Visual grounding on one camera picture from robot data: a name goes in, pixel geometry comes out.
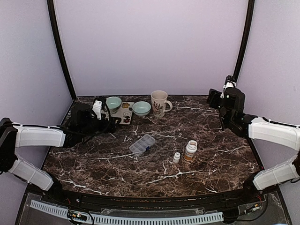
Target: lavender backdrop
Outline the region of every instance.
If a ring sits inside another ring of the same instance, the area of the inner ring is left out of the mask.
[[[246,94],[245,112],[300,124],[300,1],[255,1],[249,43],[238,87]],[[296,152],[255,141],[266,168]],[[300,221],[300,183],[281,185],[293,224]]]
[[[0,119],[55,125],[71,97],[56,52],[46,0],[0,1]],[[17,152],[41,166],[48,148]],[[0,224],[13,225],[27,183],[0,176]]]
[[[79,96],[208,94],[233,73],[247,0],[56,0]]]

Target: white mug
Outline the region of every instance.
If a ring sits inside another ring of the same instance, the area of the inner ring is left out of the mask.
[[[170,101],[167,100],[168,94],[162,90],[156,90],[151,93],[151,103],[154,116],[162,118],[166,112],[173,108]]]

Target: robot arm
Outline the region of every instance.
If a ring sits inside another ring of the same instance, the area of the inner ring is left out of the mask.
[[[266,140],[292,148],[298,154],[268,170],[250,176],[244,183],[256,190],[263,190],[287,180],[300,177],[300,127],[274,122],[243,112],[245,94],[232,86],[230,76],[226,78],[223,92],[210,90],[207,103],[218,109],[223,128],[228,128],[239,137]]]
[[[13,123],[9,118],[0,121],[0,173],[8,172],[34,184],[44,191],[54,188],[57,179],[35,167],[17,153],[15,148],[23,146],[72,147],[82,142],[85,137],[116,130],[117,119],[105,119],[101,115],[102,105],[109,109],[103,97],[96,98],[91,108],[87,104],[77,104],[64,127],[35,126]]]

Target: marble table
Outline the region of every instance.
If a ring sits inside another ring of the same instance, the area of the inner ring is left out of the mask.
[[[122,96],[123,101],[148,101],[149,96]],[[230,130],[222,131],[216,110],[207,96],[169,96],[173,109],[156,119],[133,115],[129,126],[103,134],[87,144],[51,148],[44,170],[65,190],[126,197],[179,197],[219,193],[242,188],[243,181],[259,170],[248,142]],[[74,104],[92,104],[94,97],[79,97]],[[144,134],[156,139],[142,156],[129,146]],[[189,140],[198,142],[191,162],[180,159]]]

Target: light blue bowl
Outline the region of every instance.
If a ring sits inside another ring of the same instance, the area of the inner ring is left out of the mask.
[[[119,97],[108,97],[106,99],[106,104],[111,113],[116,113],[122,104],[122,99]]]
[[[137,116],[146,116],[150,113],[151,105],[148,102],[136,102],[132,110]]]

